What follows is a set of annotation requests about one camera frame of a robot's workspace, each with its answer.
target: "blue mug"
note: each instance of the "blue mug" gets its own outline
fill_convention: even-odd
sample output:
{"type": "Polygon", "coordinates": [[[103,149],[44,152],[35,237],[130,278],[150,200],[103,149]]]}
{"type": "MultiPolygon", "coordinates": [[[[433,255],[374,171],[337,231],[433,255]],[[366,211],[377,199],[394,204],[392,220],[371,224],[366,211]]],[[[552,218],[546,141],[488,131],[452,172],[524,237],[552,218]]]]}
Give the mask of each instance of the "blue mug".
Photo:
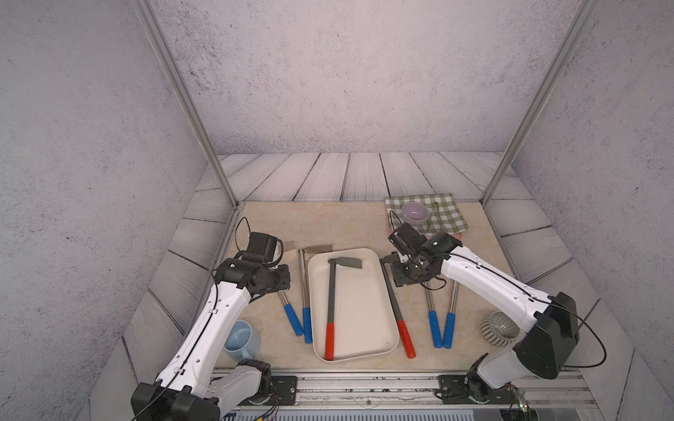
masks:
{"type": "Polygon", "coordinates": [[[237,320],[222,347],[234,361],[251,360],[257,351],[262,338],[250,323],[237,320]]]}

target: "blue handle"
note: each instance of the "blue handle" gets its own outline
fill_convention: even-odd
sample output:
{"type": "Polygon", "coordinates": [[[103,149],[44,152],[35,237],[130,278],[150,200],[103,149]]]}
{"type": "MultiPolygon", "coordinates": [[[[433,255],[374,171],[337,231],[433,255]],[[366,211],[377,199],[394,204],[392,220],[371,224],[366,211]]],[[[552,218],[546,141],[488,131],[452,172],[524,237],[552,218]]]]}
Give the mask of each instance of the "blue handle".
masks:
{"type": "Polygon", "coordinates": [[[442,348],[442,334],[440,333],[440,323],[437,322],[437,313],[428,312],[428,320],[431,322],[431,335],[433,336],[433,346],[442,348]]]}
{"type": "Polygon", "coordinates": [[[452,342],[454,341],[454,322],[456,315],[454,313],[447,313],[447,323],[445,324],[445,339],[442,340],[442,346],[451,350],[452,342]]]}
{"type": "Polygon", "coordinates": [[[299,324],[299,319],[297,318],[297,315],[295,314],[295,310],[293,310],[293,305],[288,303],[283,306],[284,309],[286,309],[286,314],[288,315],[288,320],[290,321],[290,324],[293,325],[293,329],[295,330],[295,335],[297,336],[302,336],[304,335],[304,331],[302,330],[302,325],[299,324]]]}
{"type": "Polygon", "coordinates": [[[304,316],[304,343],[310,344],[313,342],[313,337],[311,336],[311,309],[309,307],[303,308],[302,315],[304,316]]]}

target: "purple bowl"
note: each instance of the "purple bowl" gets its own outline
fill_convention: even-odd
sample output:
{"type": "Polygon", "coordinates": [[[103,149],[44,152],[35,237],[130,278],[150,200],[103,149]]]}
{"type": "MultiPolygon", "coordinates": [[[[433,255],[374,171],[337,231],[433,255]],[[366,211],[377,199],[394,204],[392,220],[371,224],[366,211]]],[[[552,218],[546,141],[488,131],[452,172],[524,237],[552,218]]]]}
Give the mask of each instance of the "purple bowl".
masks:
{"type": "Polygon", "coordinates": [[[402,206],[402,219],[410,225],[423,225],[429,216],[431,212],[428,207],[418,201],[411,201],[402,206]]]}

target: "wooden floor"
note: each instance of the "wooden floor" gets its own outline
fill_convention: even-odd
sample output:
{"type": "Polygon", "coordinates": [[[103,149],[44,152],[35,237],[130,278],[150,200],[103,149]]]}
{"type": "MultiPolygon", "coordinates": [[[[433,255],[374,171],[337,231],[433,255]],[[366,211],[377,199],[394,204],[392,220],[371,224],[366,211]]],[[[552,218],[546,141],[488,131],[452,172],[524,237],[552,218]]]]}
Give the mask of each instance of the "wooden floor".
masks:
{"type": "MultiPolygon", "coordinates": [[[[384,197],[452,193],[477,201],[493,175],[495,152],[266,154],[221,156],[241,201],[377,201],[384,197]]],[[[217,189],[207,170],[198,191],[217,189]]],[[[510,169],[496,199],[530,199],[510,169]]]]}
{"type": "MultiPolygon", "coordinates": [[[[500,157],[494,152],[389,152],[219,158],[241,201],[379,201],[424,193],[453,193],[458,201],[478,201],[500,157]]],[[[131,419],[133,388],[154,380],[189,329],[232,216],[210,168],[196,190],[78,420],[131,419]]],[[[578,314],[608,349],[602,366],[580,369],[601,410],[588,410],[583,419],[674,419],[672,401],[512,169],[487,213],[518,279],[551,294],[562,291],[574,297],[578,314]]],[[[601,347],[587,329],[581,328],[580,335],[567,364],[598,362],[601,347]]]]}

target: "red handle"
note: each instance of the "red handle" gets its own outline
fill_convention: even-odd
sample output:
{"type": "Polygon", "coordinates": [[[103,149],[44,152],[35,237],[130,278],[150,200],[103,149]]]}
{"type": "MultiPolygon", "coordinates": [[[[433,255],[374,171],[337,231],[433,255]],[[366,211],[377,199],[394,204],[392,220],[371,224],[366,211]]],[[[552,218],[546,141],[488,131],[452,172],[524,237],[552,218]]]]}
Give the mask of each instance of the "red handle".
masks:
{"type": "Polygon", "coordinates": [[[326,329],[326,361],[332,361],[335,358],[335,324],[328,323],[326,329]]]}
{"type": "Polygon", "coordinates": [[[402,344],[405,345],[405,352],[407,352],[407,358],[415,358],[417,353],[415,352],[415,346],[412,345],[412,338],[410,338],[410,333],[407,332],[407,326],[405,325],[405,320],[398,321],[398,331],[400,332],[400,337],[402,338],[402,344]]]}

